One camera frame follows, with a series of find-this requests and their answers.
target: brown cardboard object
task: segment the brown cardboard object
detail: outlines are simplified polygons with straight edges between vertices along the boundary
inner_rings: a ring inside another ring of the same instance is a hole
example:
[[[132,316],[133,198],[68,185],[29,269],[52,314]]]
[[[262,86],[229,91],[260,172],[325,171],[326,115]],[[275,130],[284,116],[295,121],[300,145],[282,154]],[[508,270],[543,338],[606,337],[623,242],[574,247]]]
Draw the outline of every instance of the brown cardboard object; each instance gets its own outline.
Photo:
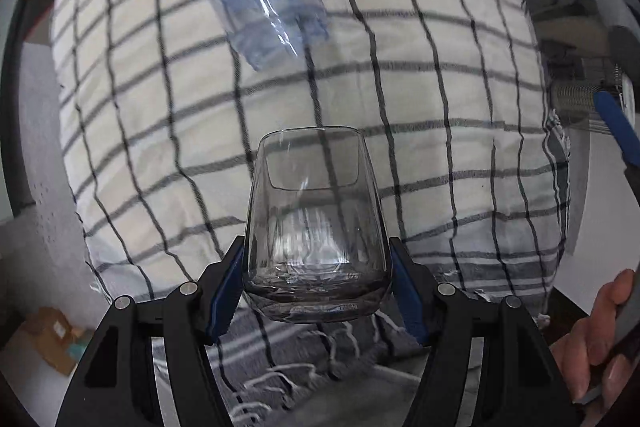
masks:
[[[27,317],[21,328],[45,362],[63,375],[71,374],[76,361],[66,353],[66,349],[74,337],[71,324],[60,310],[40,308]]]

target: white label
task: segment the white label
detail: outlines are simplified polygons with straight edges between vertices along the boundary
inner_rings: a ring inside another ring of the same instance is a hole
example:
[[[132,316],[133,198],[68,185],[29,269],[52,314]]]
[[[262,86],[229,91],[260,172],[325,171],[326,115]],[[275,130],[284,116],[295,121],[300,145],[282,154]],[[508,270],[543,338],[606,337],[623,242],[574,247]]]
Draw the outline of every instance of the white label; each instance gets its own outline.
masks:
[[[56,332],[56,335],[59,336],[61,339],[65,338],[66,329],[58,321],[55,321],[53,323],[53,330]]]

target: person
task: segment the person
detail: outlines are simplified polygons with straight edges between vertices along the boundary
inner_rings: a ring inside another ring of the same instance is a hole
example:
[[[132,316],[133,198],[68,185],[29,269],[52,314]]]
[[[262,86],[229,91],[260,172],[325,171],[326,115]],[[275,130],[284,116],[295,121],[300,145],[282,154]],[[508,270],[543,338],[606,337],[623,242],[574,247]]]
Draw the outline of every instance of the person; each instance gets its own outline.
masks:
[[[613,347],[617,307],[627,301],[633,289],[635,272],[627,269],[598,291],[589,317],[577,321],[571,332],[552,344],[551,352],[574,400],[589,388],[591,367],[604,363]],[[602,376],[602,399],[588,408],[587,423],[608,410],[625,388],[633,365],[625,355],[607,363]]]

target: white cloth with black stripes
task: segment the white cloth with black stripes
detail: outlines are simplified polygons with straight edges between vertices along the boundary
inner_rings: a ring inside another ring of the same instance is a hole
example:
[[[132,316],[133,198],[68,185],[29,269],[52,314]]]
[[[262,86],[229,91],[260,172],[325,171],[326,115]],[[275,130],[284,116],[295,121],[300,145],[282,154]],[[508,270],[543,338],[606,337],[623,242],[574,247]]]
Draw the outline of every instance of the white cloth with black stripes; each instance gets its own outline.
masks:
[[[208,0],[56,0],[64,161],[105,293],[196,280],[244,232],[260,138],[347,125],[389,235],[442,280],[542,311],[568,163],[521,0],[323,2],[332,44],[256,73]]]

